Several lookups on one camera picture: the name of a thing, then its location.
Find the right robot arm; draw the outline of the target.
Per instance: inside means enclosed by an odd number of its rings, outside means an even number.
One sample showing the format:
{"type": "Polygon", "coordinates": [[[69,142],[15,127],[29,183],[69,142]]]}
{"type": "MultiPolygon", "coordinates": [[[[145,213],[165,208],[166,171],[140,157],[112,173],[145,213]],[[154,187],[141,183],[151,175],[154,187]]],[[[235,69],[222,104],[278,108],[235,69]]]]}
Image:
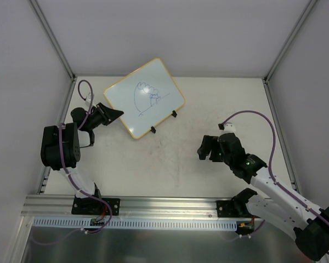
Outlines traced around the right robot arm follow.
{"type": "Polygon", "coordinates": [[[326,261],[329,207],[322,209],[273,177],[262,159],[245,152],[234,133],[204,135],[197,153],[200,160],[225,163],[250,185],[218,209],[218,216],[259,217],[291,237],[310,260],[326,261]]]}

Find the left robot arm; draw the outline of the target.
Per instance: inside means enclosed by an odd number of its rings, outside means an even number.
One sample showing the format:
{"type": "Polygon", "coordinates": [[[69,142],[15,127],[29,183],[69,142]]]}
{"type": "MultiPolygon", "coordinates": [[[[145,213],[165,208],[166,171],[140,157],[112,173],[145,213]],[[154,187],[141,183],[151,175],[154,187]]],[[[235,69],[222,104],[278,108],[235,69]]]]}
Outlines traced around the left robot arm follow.
{"type": "Polygon", "coordinates": [[[111,109],[102,103],[88,110],[77,107],[71,111],[72,122],[47,126],[43,130],[43,165],[65,176],[75,191],[75,197],[86,198],[84,207],[92,214],[102,211],[104,201],[97,194],[94,181],[78,171],[81,149],[94,146],[95,128],[107,126],[123,114],[123,111],[111,109]]]}

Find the yellow framed whiteboard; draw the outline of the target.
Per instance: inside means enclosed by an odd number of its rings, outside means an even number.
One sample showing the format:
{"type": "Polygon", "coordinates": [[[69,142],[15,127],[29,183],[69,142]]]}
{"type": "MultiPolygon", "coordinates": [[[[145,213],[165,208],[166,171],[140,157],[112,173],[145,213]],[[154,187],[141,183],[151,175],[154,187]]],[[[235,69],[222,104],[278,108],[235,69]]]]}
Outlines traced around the yellow framed whiteboard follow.
{"type": "Polygon", "coordinates": [[[163,61],[155,58],[104,90],[104,97],[134,139],[185,105],[185,98],[163,61]]]}

